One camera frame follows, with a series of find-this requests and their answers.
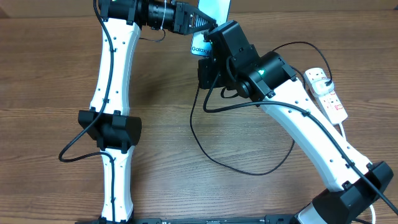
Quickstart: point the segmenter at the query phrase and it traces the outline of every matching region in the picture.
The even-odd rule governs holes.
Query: wooden table
[[[336,92],[349,114],[349,142],[370,160],[398,173],[398,11],[232,14],[262,55],[305,40],[328,59]],[[144,29],[143,37],[160,33]],[[130,83],[131,116],[142,118],[132,168],[137,218],[260,217],[295,213],[325,187],[309,159],[294,147],[285,164],[264,177],[232,172],[209,161],[189,128],[197,60],[191,37],[167,33],[164,42],[140,41]],[[93,96],[101,53],[95,17],[0,20],[0,223],[73,223],[96,219],[103,206],[99,157],[72,164],[58,153],[78,132],[78,110]],[[281,49],[305,71],[323,67],[306,45]],[[222,100],[210,107],[244,102]],[[273,168],[291,138],[255,107],[218,114],[201,110],[194,127],[215,159],[250,172]],[[68,157],[94,152],[84,136]],[[398,205],[398,179],[386,195]],[[397,223],[382,201],[378,223]],[[363,218],[370,220],[369,211]]]

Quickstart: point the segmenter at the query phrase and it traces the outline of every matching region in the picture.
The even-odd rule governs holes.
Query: black joint housing
[[[379,162],[365,174],[380,192],[384,192],[394,176],[392,169],[385,163]],[[345,182],[344,190],[330,192],[324,190],[313,200],[313,206],[322,219],[329,224],[349,224],[373,204],[379,196],[363,179],[351,184]]]
[[[82,128],[87,128],[97,115],[95,111],[79,111],[78,122]],[[97,147],[102,151],[112,148],[127,153],[131,146],[138,144],[141,129],[140,118],[121,116],[115,111],[115,114],[102,114],[87,133],[97,142]]]
[[[243,98],[261,101],[272,98],[274,90],[287,80],[296,80],[295,71],[278,53],[268,52],[260,57],[236,21],[209,31],[205,40],[211,42],[213,48],[211,58],[199,61],[200,88],[210,88],[220,73],[216,87],[226,86],[237,90]]]
[[[100,16],[124,19],[129,25],[136,23],[155,30],[168,29],[176,34],[193,34],[216,26],[216,21],[186,2],[164,3],[155,0],[99,0]]]

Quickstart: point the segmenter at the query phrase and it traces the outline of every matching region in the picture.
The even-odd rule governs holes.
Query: power strip
[[[347,119],[348,114],[335,92],[334,84],[326,86],[329,80],[322,68],[311,68],[305,71],[304,79],[310,86],[312,95],[326,118],[332,125],[340,124]]]

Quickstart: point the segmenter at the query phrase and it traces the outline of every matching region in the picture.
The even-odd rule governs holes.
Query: black clamp
[[[350,167],[354,167],[355,166],[355,162],[351,161],[349,163],[346,164],[347,169],[349,169]]]
[[[87,128],[97,115],[94,108],[90,111],[79,111],[78,122],[82,128]],[[122,116],[120,111],[115,111],[114,114],[103,113],[87,133],[102,151],[110,147],[125,154],[131,146],[138,144],[141,129],[140,118]]]
[[[128,221],[126,220],[121,220],[120,222],[112,222],[112,221],[108,221],[106,218],[103,217],[99,217],[97,220],[95,221],[90,221],[90,222],[76,222],[75,224],[132,224],[134,223],[134,220],[132,218],[130,218]]]
[[[100,16],[104,22],[109,18],[125,19],[128,25],[133,25],[136,17],[136,6],[138,0],[111,1],[99,0],[98,6],[101,9]]]
[[[380,192],[384,192],[394,174],[385,162],[380,162],[374,164],[365,176]],[[351,223],[379,198],[363,179],[358,179],[355,183],[346,181],[342,187],[344,190],[338,192],[326,189],[312,200],[315,210],[325,223]]]
[[[311,111],[305,111],[301,113],[303,115],[303,117],[307,117],[311,115]]]

